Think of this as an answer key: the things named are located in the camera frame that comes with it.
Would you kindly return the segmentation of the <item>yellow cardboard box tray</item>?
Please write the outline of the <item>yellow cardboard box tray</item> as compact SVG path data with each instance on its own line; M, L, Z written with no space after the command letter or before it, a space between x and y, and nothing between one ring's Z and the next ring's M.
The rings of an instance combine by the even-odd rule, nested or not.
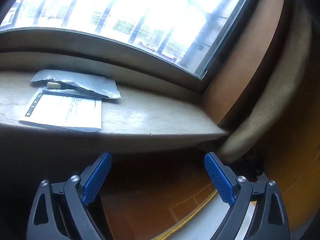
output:
M194 211L154 239L211 239L228 210L229 205L215 190Z

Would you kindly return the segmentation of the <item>white printed booklet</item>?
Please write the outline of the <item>white printed booklet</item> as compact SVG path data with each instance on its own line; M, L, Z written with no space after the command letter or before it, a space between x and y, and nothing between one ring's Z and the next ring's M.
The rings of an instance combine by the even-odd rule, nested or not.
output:
M46 94L38 89L20 122L80 132L98 132L102 127L102 101Z

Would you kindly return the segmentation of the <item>torn silver foil pouch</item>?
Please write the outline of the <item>torn silver foil pouch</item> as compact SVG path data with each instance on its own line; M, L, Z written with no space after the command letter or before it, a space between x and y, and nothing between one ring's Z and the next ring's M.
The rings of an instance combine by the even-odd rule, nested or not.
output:
M30 83L45 94L86 99L120 99L116 82L103 76L45 69L37 72Z

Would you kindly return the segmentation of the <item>olive beige curtain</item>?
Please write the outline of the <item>olive beige curtain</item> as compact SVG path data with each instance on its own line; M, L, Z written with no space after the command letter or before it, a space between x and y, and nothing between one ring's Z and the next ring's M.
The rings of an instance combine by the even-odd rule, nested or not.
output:
M311 40L311 16L300 1L295 1L280 60L249 117L219 148L216 155L221 161L230 164L242 157L281 117L303 79Z

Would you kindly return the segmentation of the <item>window with metal bars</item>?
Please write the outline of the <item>window with metal bars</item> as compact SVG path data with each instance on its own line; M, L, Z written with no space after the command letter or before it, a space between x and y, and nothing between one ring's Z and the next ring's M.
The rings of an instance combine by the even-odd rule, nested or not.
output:
M248 0L15 0L1 29L89 33L204 77Z

